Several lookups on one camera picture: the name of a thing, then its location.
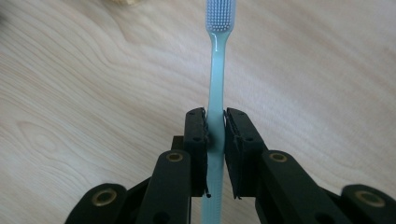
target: wooden table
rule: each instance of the wooden table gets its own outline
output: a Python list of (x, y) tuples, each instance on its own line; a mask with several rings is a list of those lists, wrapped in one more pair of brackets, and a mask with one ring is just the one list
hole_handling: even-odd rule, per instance
[[(94, 186), (149, 177), (209, 70), (204, 0), (1, 1), (0, 222), (63, 223)], [(396, 198), (395, 2), (238, 1), (224, 107), (323, 188)], [(258, 223), (224, 181), (223, 223)]]

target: screw hole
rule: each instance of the screw hole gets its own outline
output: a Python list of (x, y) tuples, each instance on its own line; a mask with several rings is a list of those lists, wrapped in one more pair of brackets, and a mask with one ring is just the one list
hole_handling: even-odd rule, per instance
[(166, 159), (168, 159), (169, 161), (181, 161), (183, 160), (183, 155), (173, 152), (166, 155)]
[(117, 192), (114, 189), (102, 189), (92, 196), (92, 203), (95, 206), (105, 206), (112, 203), (117, 198)]
[(318, 213), (315, 215), (315, 219), (320, 223), (320, 224), (333, 224), (334, 219), (332, 219), (331, 216), (324, 214), (324, 213)]
[(171, 218), (169, 217), (169, 215), (165, 212), (159, 212), (157, 214), (154, 215), (154, 218), (152, 219), (152, 221), (155, 224), (166, 224), (169, 222)]
[(288, 158), (286, 156), (284, 156), (283, 154), (280, 154), (280, 153), (271, 153), (270, 158), (271, 158), (271, 160), (278, 161), (278, 162), (285, 162), (288, 160)]
[(366, 190), (358, 190), (355, 192), (355, 196), (363, 203), (366, 203), (372, 207), (384, 207), (385, 201), (373, 194), (372, 192)]

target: toothbrush handle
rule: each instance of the toothbrush handle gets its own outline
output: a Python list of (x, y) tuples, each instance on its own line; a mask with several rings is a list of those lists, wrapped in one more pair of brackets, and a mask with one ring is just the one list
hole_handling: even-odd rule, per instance
[(210, 78), (209, 106), (207, 124), (209, 144), (207, 148), (207, 186), (211, 198), (203, 198), (201, 223), (216, 224), (221, 221), (221, 197), (224, 166), (224, 116), (223, 86), (224, 57), (228, 35), (209, 33), (212, 40), (212, 68)]

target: toothbrush bristles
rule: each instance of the toothbrush bristles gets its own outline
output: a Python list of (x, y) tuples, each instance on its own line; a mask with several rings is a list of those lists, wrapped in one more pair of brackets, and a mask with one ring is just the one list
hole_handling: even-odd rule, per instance
[(235, 0), (207, 0), (206, 30), (225, 32), (233, 29)]

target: toothbrush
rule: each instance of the toothbrush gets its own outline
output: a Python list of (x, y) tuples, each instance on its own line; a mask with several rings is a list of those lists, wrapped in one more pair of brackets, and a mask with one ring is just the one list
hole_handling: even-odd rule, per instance
[(224, 165), (223, 86), (224, 58), (227, 39), (233, 29), (235, 0), (207, 0), (206, 30), (212, 42), (207, 125), (207, 186), (210, 198), (203, 198), (201, 223), (216, 224), (221, 220), (221, 196)]

